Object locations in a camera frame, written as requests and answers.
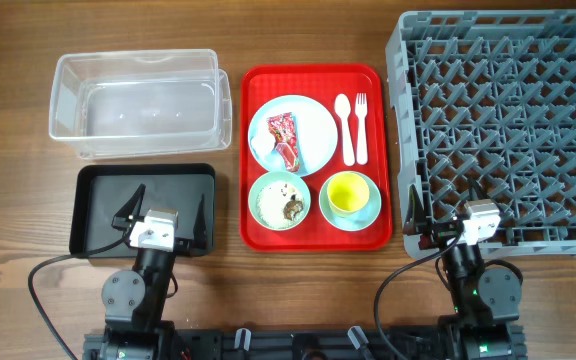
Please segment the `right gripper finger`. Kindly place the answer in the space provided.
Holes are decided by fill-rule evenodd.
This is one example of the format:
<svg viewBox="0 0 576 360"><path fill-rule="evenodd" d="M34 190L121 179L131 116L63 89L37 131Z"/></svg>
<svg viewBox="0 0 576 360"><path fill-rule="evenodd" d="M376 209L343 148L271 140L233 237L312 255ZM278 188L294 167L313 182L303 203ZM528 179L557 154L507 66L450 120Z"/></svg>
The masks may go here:
<svg viewBox="0 0 576 360"><path fill-rule="evenodd" d="M423 202L414 185L409 188L409 202L403 224L404 234L423 234L426 228L426 214Z"/></svg>
<svg viewBox="0 0 576 360"><path fill-rule="evenodd" d="M468 185L469 185L468 194L470 201L486 200L489 198L489 195L484 191L484 189L475 179L469 178Z"/></svg>

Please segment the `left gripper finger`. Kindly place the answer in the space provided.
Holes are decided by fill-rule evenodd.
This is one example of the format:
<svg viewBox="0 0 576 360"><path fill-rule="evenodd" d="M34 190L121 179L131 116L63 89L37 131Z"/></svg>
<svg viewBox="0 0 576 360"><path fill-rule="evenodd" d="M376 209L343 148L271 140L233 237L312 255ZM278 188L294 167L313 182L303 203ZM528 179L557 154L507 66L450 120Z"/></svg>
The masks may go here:
<svg viewBox="0 0 576 360"><path fill-rule="evenodd" d="M207 225L204 215L204 207L205 207L205 195L202 194L193 226L193 237L195 245L207 244Z"/></svg>
<svg viewBox="0 0 576 360"><path fill-rule="evenodd" d="M132 220L140 214L146 186L140 184L131 198L115 213L114 220Z"/></svg>

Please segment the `yellow cup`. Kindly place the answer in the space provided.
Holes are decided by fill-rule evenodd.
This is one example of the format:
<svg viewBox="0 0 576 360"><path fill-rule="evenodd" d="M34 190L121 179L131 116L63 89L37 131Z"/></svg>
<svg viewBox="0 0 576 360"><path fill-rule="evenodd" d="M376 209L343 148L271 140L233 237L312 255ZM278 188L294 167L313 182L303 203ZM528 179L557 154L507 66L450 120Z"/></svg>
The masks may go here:
<svg viewBox="0 0 576 360"><path fill-rule="evenodd" d="M332 211L342 217L363 209L370 199L370 188L357 172L345 171L333 175L326 190Z"/></svg>

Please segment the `rice and food scraps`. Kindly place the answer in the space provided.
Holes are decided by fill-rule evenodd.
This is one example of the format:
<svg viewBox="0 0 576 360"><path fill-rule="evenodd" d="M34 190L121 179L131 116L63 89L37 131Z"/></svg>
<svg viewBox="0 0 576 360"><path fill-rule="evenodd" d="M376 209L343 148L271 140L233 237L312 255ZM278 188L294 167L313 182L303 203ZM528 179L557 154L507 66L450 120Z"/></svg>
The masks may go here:
<svg viewBox="0 0 576 360"><path fill-rule="evenodd" d="M257 208L261 220L274 230L293 227L306 213L302 192L285 181L264 186L257 198Z"/></svg>

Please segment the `green bowl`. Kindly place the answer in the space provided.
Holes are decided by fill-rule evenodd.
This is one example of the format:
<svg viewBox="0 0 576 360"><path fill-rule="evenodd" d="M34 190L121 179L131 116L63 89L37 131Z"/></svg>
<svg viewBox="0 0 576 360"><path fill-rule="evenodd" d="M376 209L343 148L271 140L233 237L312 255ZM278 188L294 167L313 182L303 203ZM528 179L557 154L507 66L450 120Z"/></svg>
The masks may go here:
<svg viewBox="0 0 576 360"><path fill-rule="evenodd" d="M305 201L305 206L306 206L306 213L305 215L300 219L300 221L295 224L293 227L287 228L287 229L283 229L283 230L274 230L269 228L260 218L259 216L259 212L258 212L258 208L257 208L257 198L258 195L261 191L261 189L266 186L269 183L272 183L274 181L285 181L285 182L289 182L291 184L293 184L295 187L297 187L303 194L304 197L304 201ZM249 211L252 214L254 220L260 224L262 227L272 230L272 231L286 231L292 228L295 228L296 226L298 226L308 215L309 210L310 210L310 206L311 206L311 195L310 195L310 191L307 187L307 185L305 184L305 182L302 180L301 177L289 173L289 172L283 172L283 171L271 171L268 172L262 176L260 176L252 185L249 194L248 194L248 207L249 207Z"/></svg>

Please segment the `white tissue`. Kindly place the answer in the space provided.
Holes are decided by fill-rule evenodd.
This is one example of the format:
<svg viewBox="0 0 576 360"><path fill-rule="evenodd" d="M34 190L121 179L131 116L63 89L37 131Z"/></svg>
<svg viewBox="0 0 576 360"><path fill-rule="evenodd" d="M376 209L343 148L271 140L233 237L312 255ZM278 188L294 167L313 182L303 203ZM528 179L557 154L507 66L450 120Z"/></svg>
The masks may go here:
<svg viewBox="0 0 576 360"><path fill-rule="evenodd" d="M275 144L276 139L274 135L267 131L258 131L250 141L252 150L260 158L270 154L274 150Z"/></svg>

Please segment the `red snack wrapper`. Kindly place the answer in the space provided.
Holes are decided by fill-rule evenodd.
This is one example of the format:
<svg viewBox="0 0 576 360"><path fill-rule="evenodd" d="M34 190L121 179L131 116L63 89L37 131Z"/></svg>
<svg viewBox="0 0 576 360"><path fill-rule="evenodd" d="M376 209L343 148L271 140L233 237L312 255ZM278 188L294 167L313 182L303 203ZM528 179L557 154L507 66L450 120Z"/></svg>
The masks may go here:
<svg viewBox="0 0 576 360"><path fill-rule="evenodd" d="M297 131L291 112L269 117L268 130L275 138L274 149L284 161L288 172L296 173L300 168Z"/></svg>

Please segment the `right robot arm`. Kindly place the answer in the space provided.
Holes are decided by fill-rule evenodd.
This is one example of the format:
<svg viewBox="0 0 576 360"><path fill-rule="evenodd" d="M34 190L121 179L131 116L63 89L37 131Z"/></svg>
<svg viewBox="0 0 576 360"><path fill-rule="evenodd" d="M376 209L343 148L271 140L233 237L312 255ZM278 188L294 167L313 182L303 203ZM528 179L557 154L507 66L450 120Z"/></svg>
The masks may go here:
<svg viewBox="0 0 576 360"><path fill-rule="evenodd" d="M419 248L436 249L443 264L455 313L438 320L438 340L446 359L525 359L519 319L523 275L505 260L483 259L479 243L495 235L501 222L497 204L474 180L462 213L446 222L430 219L415 187L409 189L406 235Z"/></svg>

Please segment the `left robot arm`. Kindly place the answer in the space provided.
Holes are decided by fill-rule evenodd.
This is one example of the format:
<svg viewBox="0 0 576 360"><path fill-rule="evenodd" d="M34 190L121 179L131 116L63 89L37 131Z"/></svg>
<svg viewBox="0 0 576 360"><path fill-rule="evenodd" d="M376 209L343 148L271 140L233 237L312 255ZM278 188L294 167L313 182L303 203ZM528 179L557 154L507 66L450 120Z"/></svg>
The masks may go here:
<svg viewBox="0 0 576 360"><path fill-rule="evenodd" d="M84 351L86 359L189 359L190 350L174 323L162 319L168 287L175 283L178 256L193 257L208 245L205 198L199 200L191 238L178 237L178 212L152 208L140 214L146 186L115 213L112 227L120 230L129 247L137 250L133 267L114 273L102 287L105 329L97 348Z"/></svg>

